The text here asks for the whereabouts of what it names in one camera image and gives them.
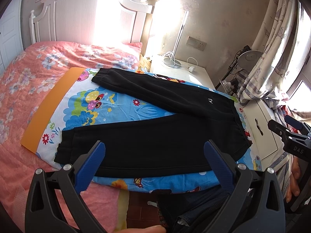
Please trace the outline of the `person's right hand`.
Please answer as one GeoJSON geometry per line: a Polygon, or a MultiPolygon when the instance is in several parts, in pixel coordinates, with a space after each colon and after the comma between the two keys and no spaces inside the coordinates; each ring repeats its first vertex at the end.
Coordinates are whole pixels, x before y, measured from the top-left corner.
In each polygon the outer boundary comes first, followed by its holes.
{"type": "Polygon", "coordinates": [[[298,180],[301,176],[301,169],[299,165],[299,159],[297,157],[293,158],[292,163],[292,173],[290,174],[289,186],[286,192],[286,202],[289,203],[292,199],[292,196],[299,196],[300,189],[298,186],[298,180]]]}

